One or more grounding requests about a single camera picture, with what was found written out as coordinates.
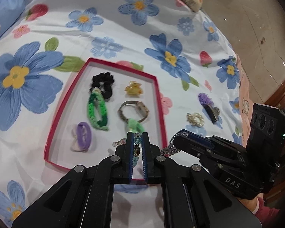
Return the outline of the person's right hand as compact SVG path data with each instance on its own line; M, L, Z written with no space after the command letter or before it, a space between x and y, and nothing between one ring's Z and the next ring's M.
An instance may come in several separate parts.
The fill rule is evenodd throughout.
M260 207L260 203L258 200L258 196L254 197L254 199L248 200L248 199L241 199L237 198L250 212L253 214L256 214Z

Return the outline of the pink sleeve forearm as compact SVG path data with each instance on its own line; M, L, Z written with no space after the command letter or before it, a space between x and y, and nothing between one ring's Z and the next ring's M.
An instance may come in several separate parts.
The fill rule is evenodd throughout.
M252 213L259 219L262 227L270 227L276 220L279 209L265 206L263 199L257 197L257 204Z

